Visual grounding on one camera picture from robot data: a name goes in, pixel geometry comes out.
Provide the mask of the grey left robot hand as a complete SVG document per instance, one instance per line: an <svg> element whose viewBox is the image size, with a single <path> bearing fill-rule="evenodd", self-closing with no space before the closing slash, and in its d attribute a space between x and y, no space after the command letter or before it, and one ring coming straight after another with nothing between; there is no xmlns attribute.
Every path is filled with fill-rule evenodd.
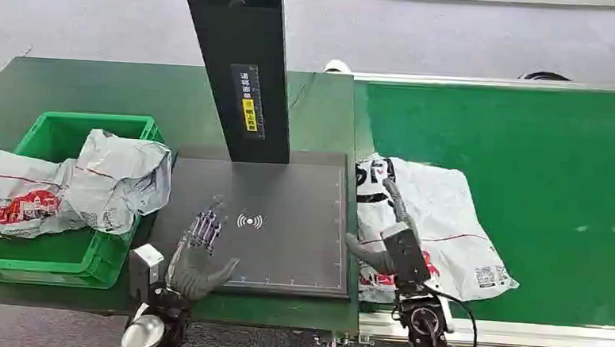
<svg viewBox="0 0 615 347"><path fill-rule="evenodd" d="M187 301L199 301L231 280L240 259L231 258L222 268L213 266L214 247L227 221L225 204L219 197L195 214L167 267L167 289Z"/></svg>

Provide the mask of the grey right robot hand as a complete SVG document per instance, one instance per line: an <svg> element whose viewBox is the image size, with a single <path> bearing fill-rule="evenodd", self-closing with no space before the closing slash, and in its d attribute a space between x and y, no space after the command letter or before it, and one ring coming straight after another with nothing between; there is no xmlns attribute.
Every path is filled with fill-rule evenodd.
<svg viewBox="0 0 615 347"><path fill-rule="evenodd" d="M394 246L393 250L386 249L385 252L368 250L351 233L345 235L345 243L354 256L370 265L376 272L383 275L396 275L400 280L412 282L418 275L413 259L409 256L413 249L417 247L417 236L413 229L414 223L406 209L395 180L385 178L382 184L387 189L394 204L392 206L396 218L394 228L399 228L398 231L387 237L390 244Z"/></svg>

